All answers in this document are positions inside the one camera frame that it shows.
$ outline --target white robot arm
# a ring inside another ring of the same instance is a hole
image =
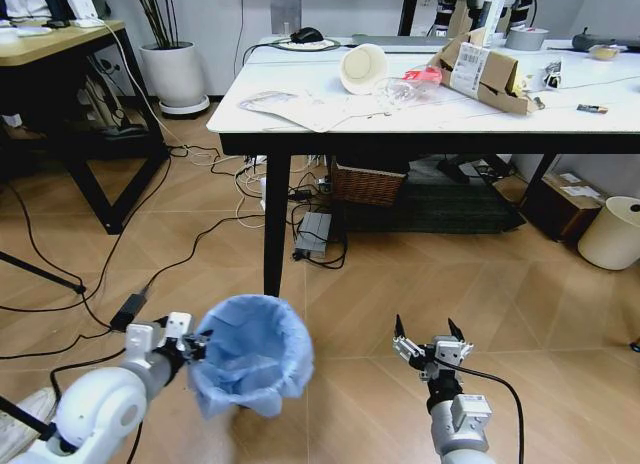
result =
[[[449,30],[449,23],[451,16],[456,8],[458,0],[438,0],[438,11],[436,14],[436,20],[433,25],[431,34],[438,37],[446,37]],[[467,7],[469,8],[469,16],[476,21],[477,16],[484,6],[485,0],[467,0]],[[509,22],[509,29],[521,24],[525,24],[529,9],[533,4],[533,0],[506,0],[505,10],[511,8],[511,19]]]
[[[393,350],[420,372],[429,387],[427,409],[431,414],[431,436],[442,464],[496,464],[486,452],[484,429],[491,408],[484,396],[463,394],[458,373],[446,364],[460,366],[473,350],[462,332],[449,320],[450,336],[436,336],[431,344],[417,345],[404,334],[396,318]]]
[[[169,314],[164,336],[158,323],[127,326],[122,363],[74,382],[60,400],[51,436],[11,464],[107,463],[180,368],[204,358],[210,334],[196,336],[192,329],[193,317],[182,312]]]

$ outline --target black rug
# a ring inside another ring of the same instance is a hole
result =
[[[411,163],[411,171],[391,208],[344,203],[348,231],[499,234],[524,220],[470,164],[469,184],[457,184],[435,167],[443,156]]]

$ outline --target wooden floor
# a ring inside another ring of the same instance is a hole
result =
[[[204,129],[205,119],[169,125],[191,144],[219,146]],[[95,169],[114,193],[138,165],[96,163]],[[239,166],[232,160],[220,170]],[[72,180],[51,171],[14,184],[43,253],[93,289],[115,238],[105,234]],[[187,256],[198,232],[232,216],[237,200],[231,177],[174,159],[165,185],[132,220],[91,307],[109,320],[155,270]],[[245,209],[257,210],[257,203]],[[260,292],[262,238],[261,229],[221,225],[192,261],[158,279],[141,317],[182,310],[200,318],[230,295]],[[287,239],[288,253],[289,233]],[[8,192],[0,193],[0,248],[46,267],[31,250],[20,208]],[[67,289],[6,264],[0,264],[0,288],[2,305],[36,309],[76,302]],[[287,401],[273,420],[242,410],[230,418],[227,433],[224,419],[202,421],[183,372],[153,402],[137,462],[439,462],[429,434],[427,389],[391,351],[396,313],[419,342],[446,332],[452,317],[477,346],[466,365],[516,387],[524,403],[529,463],[640,462],[640,354],[625,347],[640,335],[638,266],[615,273],[597,269],[528,225],[499,236],[354,234],[342,270],[287,258],[282,296],[314,340],[316,372],[303,398]],[[0,354],[53,350],[79,333],[99,330],[82,308],[0,311]],[[58,356],[2,361],[0,392],[19,400],[47,385],[50,369],[107,355],[122,344],[121,335],[111,335],[81,341]],[[63,384],[83,372],[67,372]],[[516,462],[510,395],[472,377],[465,390],[486,394],[493,408],[492,456]],[[131,443],[114,462],[125,462]]]

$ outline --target white table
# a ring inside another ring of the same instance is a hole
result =
[[[535,93],[546,109],[528,116],[507,114],[441,87],[427,103],[393,113],[353,117],[324,134],[285,119],[243,110],[238,103],[261,91],[306,91],[314,96],[347,96],[338,66],[349,51],[287,52],[258,48],[249,58],[207,128],[220,134],[226,154],[267,155],[269,179],[266,213],[265,293],[278,295],[292,155],[349,152],[537,153],[544,154],[532,184],[539,181],[558,153],[634,153],[640,135],[640,55],[622,54],[600,62],[587,54],[548,50],[570,48],[570,41],[547,41],[539,52],[501,52],[524,66],[562,56],[562,89]],[[402,76],[424,64],[429,54],[389,54],[390,74]],[[609,108],[606,115],[576,110],[578,104]]]

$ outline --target wooden table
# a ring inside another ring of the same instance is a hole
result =
[[[547,41],[570,48],[570,41]],[[558,153],[635,153],[640,150],[640,55],[600,62],[571,51],[499,49],[521,63],[563,60],[564,89],[536,93],[546,109],[529,116],[507,114],[441,87],[424,106],[391,115],[343,121],[330,132],[312,133],[282,118],[241,109],[247,97],[268,90],[299,90],[319,98],[348,94],[338,69],[348,49],[320,53],[259,48],[242,69],[207,124],[230,155],[266,155],[268,165],[264,246],[264,291],[280,290],[290,158],[304,154],[390,152],[435,154],[543,154],[531,185]],[[428,62],[425,54],[388,55],[390,75]],[[578,104],[609,107],[606,115],[576,110]]]
[[[38,146],[64,163],[105,230],[109,234],[119,234],[136,201],[168,153],[160,127],[144,103],[145,98],[148,100],[148,93],[124,22],[106,22],[118,36],[131,73],[142,87],[143,93],[136,86],[133,86],[133,89],[146,122],[148,135],[116,144],[97,133],[71,134],[63,129],[60,123],[52,122],[46,132],[47,139],[39,141]],[[0,44],[0,89],[12,89],[13,95],[16,95],[16,91],[19,94],[20,86],[26,82],[25,80],[34,79],[34,76],[39,79],[43,76],[45,79],[55,79],[56,72],[64,72],[69,62],[85,59],[88,55],[113,44],[113,35],[106,27],[67,27],[55,29],[43,36],[20,38],[16,43]],[[6,97],[11,93],[0,94],[0,99],[3,98],[3,94]],[[28,96],[25,102],[21,103],[28,105],[29,99],[38,99],[38,96]],[[33,146],[33,141],[11,139],[0,126],[0,146],[3,145]],[[142,157],[146,158],[146,161],[112,205],[87,161],[118,157]]]

